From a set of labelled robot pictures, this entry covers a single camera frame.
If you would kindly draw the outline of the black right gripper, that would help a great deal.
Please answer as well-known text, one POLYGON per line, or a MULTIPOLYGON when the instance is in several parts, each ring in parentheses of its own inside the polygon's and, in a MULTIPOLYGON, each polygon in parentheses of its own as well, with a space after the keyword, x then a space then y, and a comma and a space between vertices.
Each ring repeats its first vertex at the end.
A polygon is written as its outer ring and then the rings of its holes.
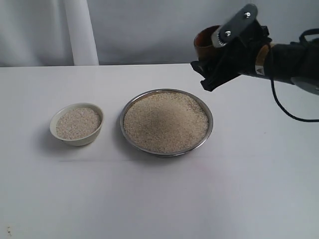
POLYGON ((204 75, 202 86, 213 91, 240 75, 264 77, 263 63, 257 63, 258 54, 268 54, 269 31, 255 20, 239 37, 221 47, 218 60, 198 59, 190 63, 195 72, 204 75))

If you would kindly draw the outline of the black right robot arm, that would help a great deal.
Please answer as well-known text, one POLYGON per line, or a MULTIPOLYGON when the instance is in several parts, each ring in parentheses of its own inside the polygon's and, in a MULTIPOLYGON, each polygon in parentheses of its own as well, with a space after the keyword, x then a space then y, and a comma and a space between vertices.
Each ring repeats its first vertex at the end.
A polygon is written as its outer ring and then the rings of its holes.
POLYGON ((224 24, 209 27, 194 39, 198 60, 191 66, 203 77, 202 87, 213 91, 247 75, 295 85, 312 94, 319 93, 319 40, 273 44, 268 28, 258 21, 244 26, 224 24))

